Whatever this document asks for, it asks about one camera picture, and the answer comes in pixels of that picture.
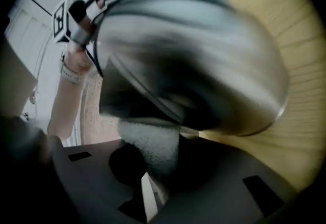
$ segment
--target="brown floor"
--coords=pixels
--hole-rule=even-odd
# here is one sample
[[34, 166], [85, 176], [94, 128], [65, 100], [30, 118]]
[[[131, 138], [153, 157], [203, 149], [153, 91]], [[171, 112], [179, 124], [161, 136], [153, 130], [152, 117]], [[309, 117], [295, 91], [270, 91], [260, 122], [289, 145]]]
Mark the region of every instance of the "brown floor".
[[86, 80], [80, 108], [81, 143], [96, 144], [120, 139], [117, 132], [118, 119], [100, 116], [99, 98], [102, 78], [96, 71]]

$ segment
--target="human hand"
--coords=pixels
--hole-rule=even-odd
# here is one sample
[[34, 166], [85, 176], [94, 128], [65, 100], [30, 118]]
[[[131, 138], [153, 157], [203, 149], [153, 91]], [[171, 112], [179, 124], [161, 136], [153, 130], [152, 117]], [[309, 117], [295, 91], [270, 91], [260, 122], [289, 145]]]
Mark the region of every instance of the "human hand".
[[[104, 0], [99, 0], [97, 6], [100, 9], [103, 8]], [[95, 32], [96, 27], [91, 25], [91, 20], [87, 16], [81, 20], [79, 25], [90, 34]], [[71, 71], [81, 75], [87, 74], [92, 67], [92, 62], [87, 57], [85, 49], [73, 41], [67, 45], [64, 63]]]

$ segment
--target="forearm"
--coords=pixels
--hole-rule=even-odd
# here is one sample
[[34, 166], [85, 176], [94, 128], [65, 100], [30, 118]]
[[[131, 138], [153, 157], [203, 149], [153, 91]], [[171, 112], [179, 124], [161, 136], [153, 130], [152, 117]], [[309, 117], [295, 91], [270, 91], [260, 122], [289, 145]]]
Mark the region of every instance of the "forearm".
[[79, 109], [82, 89], [82, 83], [76, 85], [60, 77], [47, 129], [48, 134], [58, 136], [62, 140], [70, 136]]

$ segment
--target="stainless steel kettle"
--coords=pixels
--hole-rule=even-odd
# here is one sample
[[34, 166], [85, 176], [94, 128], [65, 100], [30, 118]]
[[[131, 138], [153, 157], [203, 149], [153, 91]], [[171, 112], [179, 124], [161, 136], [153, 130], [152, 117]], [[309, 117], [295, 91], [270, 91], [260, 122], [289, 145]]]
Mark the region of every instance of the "stainless steel kettle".
[[283, 113], [289, 77], [277, 45], [225, 0], [124, 0], [94, 42], [100, 112], [250, 135]]

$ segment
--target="wooden table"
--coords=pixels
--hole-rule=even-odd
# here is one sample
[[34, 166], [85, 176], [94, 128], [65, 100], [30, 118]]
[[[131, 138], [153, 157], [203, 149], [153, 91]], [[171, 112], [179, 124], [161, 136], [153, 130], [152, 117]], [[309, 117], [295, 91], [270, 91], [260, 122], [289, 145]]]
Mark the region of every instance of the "wooden table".
[[275, 38], [290, 75], [285, 113], [266, 131], [249, 136], [201, 132], [238, 147], [279, 173], [295, 189], [307, 187], [326, 151], [325, 31], [309, 0], [230, 0], [256, 16]]

